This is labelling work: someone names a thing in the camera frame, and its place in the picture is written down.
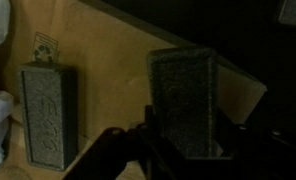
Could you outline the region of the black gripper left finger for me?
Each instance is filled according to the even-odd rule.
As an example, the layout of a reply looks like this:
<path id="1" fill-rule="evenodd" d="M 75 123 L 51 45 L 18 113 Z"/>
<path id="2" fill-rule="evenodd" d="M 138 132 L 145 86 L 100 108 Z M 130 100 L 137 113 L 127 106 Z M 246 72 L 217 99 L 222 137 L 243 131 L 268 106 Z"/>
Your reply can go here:
<path id="1" fill-rule="evenodd" d="M 107 128 L 63 180 L 117 180 L 137 161 L 146 180 L 175 180 L 167 165 L 168 145 L 156 132 L 156 116 L 146 105 L 144 122 L 135 128 Z"/>

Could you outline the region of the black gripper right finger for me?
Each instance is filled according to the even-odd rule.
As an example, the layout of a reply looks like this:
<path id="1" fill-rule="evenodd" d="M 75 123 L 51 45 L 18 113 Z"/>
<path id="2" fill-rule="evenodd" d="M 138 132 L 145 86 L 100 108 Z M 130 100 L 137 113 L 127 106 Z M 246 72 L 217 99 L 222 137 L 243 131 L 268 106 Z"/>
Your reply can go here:
<path id="1" fill-rule="evenodd" d="M 296 180 L 296 139 L 278 130 L 262 135 L 218 110 L 216 140 L 232 161 L 233 180 Z"/>

